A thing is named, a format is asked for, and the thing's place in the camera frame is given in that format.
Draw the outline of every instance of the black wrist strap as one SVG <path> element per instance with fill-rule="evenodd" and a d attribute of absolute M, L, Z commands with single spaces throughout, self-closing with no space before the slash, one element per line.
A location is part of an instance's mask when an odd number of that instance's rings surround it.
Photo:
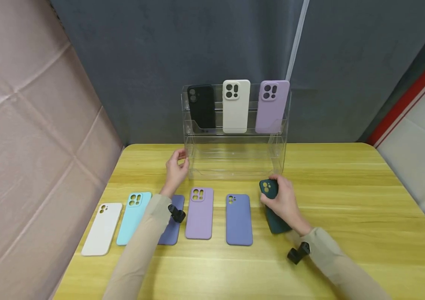
<path fill-rule="evenodd" d="M 295 265 L 297 265 L 303 257 L 309 255 L 311 253 L 311 249 L 309 247 L 309 244 L 305 241 L 301 243 L 300 247 L 296 250 L 294 248 L 291 248 L 289 250 L 289 253 L 287 254 L 288 259 L 293 262 Z"/>
<path fill-rule="evenodd" d="M 185 212 L 177 209 L 174 205 L 170 204 L 168 206 L 169 212 L 171 212 L 172 220 L 177 223 L 181 223 L 185 218 Z"/>

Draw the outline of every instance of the acrylic display stand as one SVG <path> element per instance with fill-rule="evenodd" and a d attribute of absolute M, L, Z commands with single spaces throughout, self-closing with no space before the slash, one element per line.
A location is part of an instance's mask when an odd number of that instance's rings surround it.
<path fill-rule="evenodd" d="M 190 159 L 189 178 L 194 180 L 262 180 L 269 174 L 281 174 L 284 168 L 288 117 L 291 104 L 289 92 L 285 112 L 278 133 L 257 133 L 259 84 L 251 85 L 247 130 L 245 133 L 224 133 L 222 85 L 215 89 L 216 128 L 200 128 L 191 119 L 188 86 L 181 95 L 183 110 L 184 145 Z"/>

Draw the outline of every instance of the pink padded wall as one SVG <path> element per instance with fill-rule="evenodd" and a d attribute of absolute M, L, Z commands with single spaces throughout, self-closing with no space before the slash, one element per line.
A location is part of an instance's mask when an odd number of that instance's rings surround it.
<path fill-rule="evenodd" d="M 0 1 L 0 299 L 49 297 L 121 149 L 46 1 Z"/>

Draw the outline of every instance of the periwinkle phone case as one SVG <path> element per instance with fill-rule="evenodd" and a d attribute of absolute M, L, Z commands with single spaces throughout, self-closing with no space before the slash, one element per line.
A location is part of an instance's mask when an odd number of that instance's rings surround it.
<path fill-rule="evenodd" d="M 222 130 L 225 133 L 245 133 L 248 130 L 251 82 L 247 79 L 225 80 L 222 87 Z"/>
<path fill-rule="evenodd" d="M 121 209 L 121 203 L 103 203 L 99 206 L 81 255 L 100 256 L 109 252 Z"/>
<path fill-rule="evenodd" d="M 253 224 L 248 195 L 226 196 L 226 243 L 229 245 L 253 245 Z"/>
<path fill-rule="evenodd" d="M 209 240 L 213 235 L 213 189 L 193 187 L 185 224 L 188 239 Z"/>
<path fill-rule="evenodd" d="M 125 246 L 138 227 L 152 195 L 150 192 L 131 193 L 125 205 L 124 216 L 121 222 L 120 233 L 116 244 Z"/>
<path fill-rule="evenodd" d="M 279 184 L 277 180 L 266 179 L 259 181 L 261 193 L 266 195 L 269 199 L 275 199 L 279 192 Z M 281 219 L 272 209 L 266 206 L 266 219 L 269 225 L 269 230 L 273 234 L 287 233 L 291 227 Z"/>
<path fill-rule="evenodd" d="M 203 131 L 216 128 L 215 95 L 212 85 L 192 85 L 187 88 L 191 119 Z"/>
<path fill-rule="evenodd" d="M 177 209 L 182 210 L 184 208 L 184 196 L 174 195 L 172 196 L 172 205 Z M 178 236 L 180 234 L 180 223 L 175 222 L 171 217 L 166 230 L 162 233 L 159 238 L 158 245 L 175 245 L 178 242 Z"/>
<path fill-rule="evenodd" d="M 261 82 L 257 104 L 257 133 L 278 133 L 281 131 L 288 94 L 289 81 L 287 80 L 265 80 Z"/>

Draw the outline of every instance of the lavender phone case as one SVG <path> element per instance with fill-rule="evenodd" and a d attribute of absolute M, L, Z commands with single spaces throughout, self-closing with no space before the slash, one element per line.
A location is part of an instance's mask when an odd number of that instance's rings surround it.
<path fill-rule="evenodd" d="M 185 237 L 188 239 L 209 240 L 213 235 L 213 189 L 193 187 L 189 199 L 189 209 L 185 224 Z"/>
<path fill-rule="evenodd" d="M 229 245 L 253 245 L 252 227 L 249 196 L 240 194 L 226 196 L 226 242 Z"/>
<path fill-rule="evenodd" d="M 259 88 L 256 132 L 279 133 L 283 122 L 284 109 L 288 101 L 289 81 L 265 80 Z"/>
<path fill-rule="evenodd" d="M 177 209 L 182 210 L 184 208 L 184 196 L 183 195 L 174 195 L 172 196 L 172 205 Z M 166 227 L 166 230 L 162 233 L 162 236 L 159 238 L 158 245 L 175 245 L 178 242 L 178 236 L 180 234 L 181 224 L 175 222 L 171 217 L 169 219 L 169 224 Z"/>

